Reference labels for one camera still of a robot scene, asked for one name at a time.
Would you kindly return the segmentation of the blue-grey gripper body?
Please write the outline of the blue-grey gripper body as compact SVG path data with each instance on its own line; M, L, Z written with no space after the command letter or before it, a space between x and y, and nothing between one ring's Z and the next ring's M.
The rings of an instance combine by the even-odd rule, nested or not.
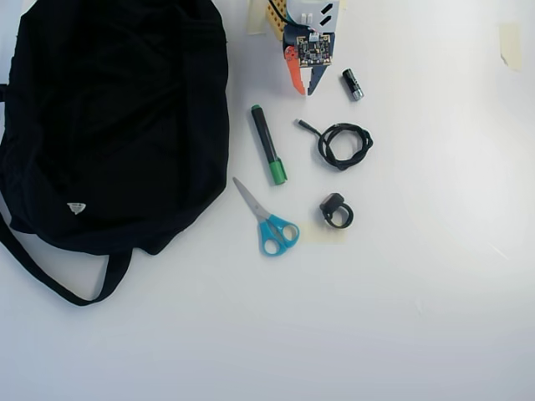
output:
M333 61L333 33L320 33L287 25L284 29L283 45L296 46L303 67L329 66Z

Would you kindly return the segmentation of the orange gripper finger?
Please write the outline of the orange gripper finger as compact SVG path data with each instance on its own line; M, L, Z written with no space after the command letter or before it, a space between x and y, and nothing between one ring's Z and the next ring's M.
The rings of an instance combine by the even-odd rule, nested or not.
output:
M284 49L284 59L293 87L302 96L308 96L308 68L301 65L295 45L288 45Z

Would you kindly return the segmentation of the blue-grey gripper finger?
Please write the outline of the blue-grey gripper finger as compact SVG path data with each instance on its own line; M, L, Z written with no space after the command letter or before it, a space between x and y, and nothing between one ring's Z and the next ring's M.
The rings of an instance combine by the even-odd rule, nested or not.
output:
M311 96L313 94L313 92L317 88L327 68L328 68L328 65L314 66L311 68L311 76L310 76L310 81L308 84L308 92L307 92L308 96Z

